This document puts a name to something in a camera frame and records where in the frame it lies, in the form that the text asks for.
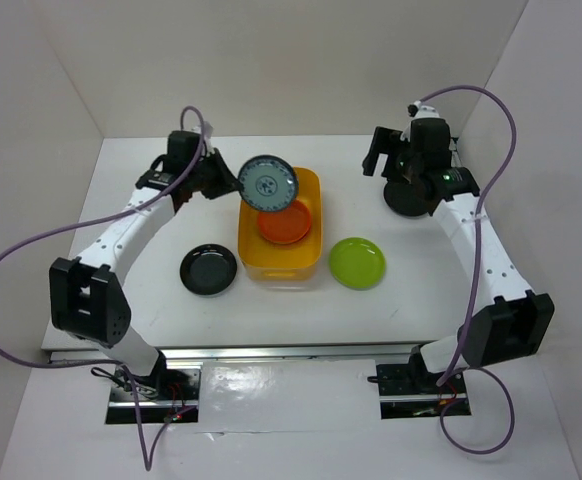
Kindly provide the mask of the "black plate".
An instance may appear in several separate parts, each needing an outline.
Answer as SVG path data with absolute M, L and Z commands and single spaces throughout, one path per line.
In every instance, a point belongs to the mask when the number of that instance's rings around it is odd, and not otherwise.
M 219 244 L 203 244 L 183 258 L 179 276 L 184 287 L 198 296 L 216 296 L 227 290 L 237 275 L 233 253 Z
M 413 186 L 405 182 L 387 182 L 383 189 L 386 205 L 396 214 L 418 218 L 428 214 L 426 203 L 419 198 Z

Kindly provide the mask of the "blue patterned plate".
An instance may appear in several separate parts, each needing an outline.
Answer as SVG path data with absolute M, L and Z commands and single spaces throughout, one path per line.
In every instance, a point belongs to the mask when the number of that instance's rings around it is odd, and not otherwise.
M 274 155 L 258 155 L 239 170 L 240 196 L 259 212 L 280 212 L 291 205 L 299 193 L 293 167 Z

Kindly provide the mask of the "orange plate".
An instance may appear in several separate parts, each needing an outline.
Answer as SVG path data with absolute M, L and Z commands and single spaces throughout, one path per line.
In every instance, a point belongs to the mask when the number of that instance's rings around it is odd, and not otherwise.
M 262 237 L 274 244 L 289 245 L 302 240 L 310 231 L 312 215 L 301 201 L 294 200 L 279 212 L 260 212 L 257 227 Z

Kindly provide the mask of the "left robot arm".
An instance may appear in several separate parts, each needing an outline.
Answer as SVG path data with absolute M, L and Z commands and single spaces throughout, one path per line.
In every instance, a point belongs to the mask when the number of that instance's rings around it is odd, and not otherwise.
M 132 327 L 123 285 L 152 238 L 195 193 L 212 200 L 239 190 L 212 132 L 210 125 L 172 132 L 121 214 L 75 258 L 58 258 L 49 270 L 54 328 L 125 365 L 147 399 L 164 394 L 170 374 L 164 354 Z

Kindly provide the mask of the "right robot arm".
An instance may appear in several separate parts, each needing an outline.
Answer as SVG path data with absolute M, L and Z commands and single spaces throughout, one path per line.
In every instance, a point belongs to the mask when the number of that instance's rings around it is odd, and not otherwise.
M 450 127 L 439 117 L 413 119 L 405 131 L 378 126 L 362 161 L 371 176 L 380 156 L 389 185 L 442 228 L 471 285 L 465 318 L 456 333 L 415 349 L 407 379 L 431 391 L 457 369 L 479 368 L 536 354 L 555 313 L 514 266 L 485 207 L 484 191 L 465 167 L 452 163 Z

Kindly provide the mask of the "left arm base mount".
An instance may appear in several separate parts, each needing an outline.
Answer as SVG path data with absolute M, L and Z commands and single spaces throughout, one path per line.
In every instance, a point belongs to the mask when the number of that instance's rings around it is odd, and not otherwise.
M 90 373 L 110 384 L 105 423 L 134 424 L 135 402 L 131 383 L 122 369 L 116 367 L 113 372 L 108 372 L 101 367 L 93 367 Z M 136 391 L 141 421 L 148 424 L 161 424 L 166 420 L 176 424 L 197 423 L 200 382 L 201 369 L 198 367 L 168 369 L 157 388 L 143 385 L 137 378 Z

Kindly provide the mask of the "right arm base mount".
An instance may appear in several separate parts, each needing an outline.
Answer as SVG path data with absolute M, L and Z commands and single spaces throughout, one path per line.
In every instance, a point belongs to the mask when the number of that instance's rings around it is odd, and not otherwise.
M 379 394 L 383 420 L 433 418 L 446 412 L 448 416 L 470 416 L 471 407 L 462 374 L 437 385 L 441 373 L 426 370 L 419 353 L 402 363 L 376 365 L 376 373 L 367 377 Z

